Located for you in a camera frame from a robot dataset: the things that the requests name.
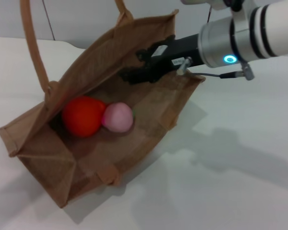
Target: blue indicator light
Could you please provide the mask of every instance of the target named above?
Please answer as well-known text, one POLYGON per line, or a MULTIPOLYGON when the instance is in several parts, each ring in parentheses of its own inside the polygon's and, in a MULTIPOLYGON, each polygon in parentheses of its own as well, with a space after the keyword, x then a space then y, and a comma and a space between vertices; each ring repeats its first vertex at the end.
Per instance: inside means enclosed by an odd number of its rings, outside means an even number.
POLYGON ((233 64, 233 63, 237 62, 237 58, 233 55, 227 55, 224 57, 224 61, 226 63, 233 64))

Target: bag handle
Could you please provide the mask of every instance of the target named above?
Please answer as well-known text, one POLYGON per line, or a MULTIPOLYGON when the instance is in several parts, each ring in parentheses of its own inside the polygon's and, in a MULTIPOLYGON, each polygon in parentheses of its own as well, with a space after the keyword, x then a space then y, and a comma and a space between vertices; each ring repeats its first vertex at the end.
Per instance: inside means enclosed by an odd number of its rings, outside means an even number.
POLYGON ((120 15, 117 19, 116 27, 133 21, 133 15, 126 8, 123 0, 115 0, 116 6, 119 9, 120 15))
POLYGON ((39 80, 39 84, 45 93, 45 102, 50 98, 51 84, 42 61, 37 46, 37 41, 33 29, 32 15, 30 10, 30 0, 20 0, 20 12, 24 26, 24 34, 27 40, 31 59, 39 80))
MULTIPOLYGON (((117 8, 120 11, 119 18, 117 20, 116 27, 133 21, 133 16, 129 10, 127 10, 123 0, 115 0, 117 8)), ((20 13, 24 26, 24 34, 27 40, 30 56, 39 80, 39 84, 45 93, 45 103, 49 101, 51 91, 57 87, 56 81, 50 81, 47 76, 45 66, 40 56, 36 36, 33 29, 33 21, 30 9, 30 0, 20 0, 20 13)))

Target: ball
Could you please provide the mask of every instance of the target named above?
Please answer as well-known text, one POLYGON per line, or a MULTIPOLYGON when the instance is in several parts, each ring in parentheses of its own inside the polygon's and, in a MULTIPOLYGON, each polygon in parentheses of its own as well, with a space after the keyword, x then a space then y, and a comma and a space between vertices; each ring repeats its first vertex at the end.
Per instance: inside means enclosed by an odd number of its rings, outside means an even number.
POLYGON ((85 138, 96 133, 101 127, 101 119, 106 105, 87 96, 71 100, 62 111, 66 129, 74 136, 85 138))
POLYGON ((133 124, 132 109, 125 103, 111 104, 106 108, 101 122, 112 132, 127 132, 133 124))

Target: table surface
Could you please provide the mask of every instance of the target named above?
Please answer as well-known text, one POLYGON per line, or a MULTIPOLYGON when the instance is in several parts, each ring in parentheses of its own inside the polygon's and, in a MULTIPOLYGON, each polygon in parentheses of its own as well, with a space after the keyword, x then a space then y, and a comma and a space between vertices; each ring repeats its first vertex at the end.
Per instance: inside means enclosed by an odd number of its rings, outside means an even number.
MULTIPOLYGON (((38 45, 51 80, 83 52, 38 45)), ((0 139, 0 230, 288 230, 288 57, 251 66, 250 82, 208 77, 120 187, 65 209, 0 139)), ((25 40, 0 38, 0 127, 42 100, 25 40)))

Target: red ball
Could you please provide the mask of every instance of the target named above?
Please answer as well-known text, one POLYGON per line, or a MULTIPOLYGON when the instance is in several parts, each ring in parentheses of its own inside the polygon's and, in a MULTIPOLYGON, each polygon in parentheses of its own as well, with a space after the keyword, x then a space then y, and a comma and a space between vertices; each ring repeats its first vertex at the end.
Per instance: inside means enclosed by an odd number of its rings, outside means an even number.
POLYGON ((74 136, 85 138, 96 133, 101 127, 101 118, 106 105, 87 96, 71 100, 62 111, 62 120, 74 136))

